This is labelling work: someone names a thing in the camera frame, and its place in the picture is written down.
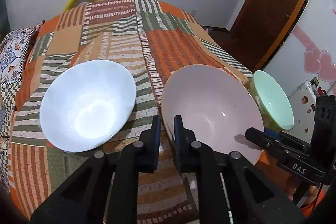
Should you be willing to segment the person's right hand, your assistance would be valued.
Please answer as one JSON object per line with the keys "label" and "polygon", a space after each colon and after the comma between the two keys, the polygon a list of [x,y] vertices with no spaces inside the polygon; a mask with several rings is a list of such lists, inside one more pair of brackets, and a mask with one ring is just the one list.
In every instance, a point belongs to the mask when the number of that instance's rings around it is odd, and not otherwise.
{"label": "person's right hand", "polygon": [[297,207],[303,207],[314,202],[319,193],[319,185],[309,185],[301,177],[290,175],[284,192]]}

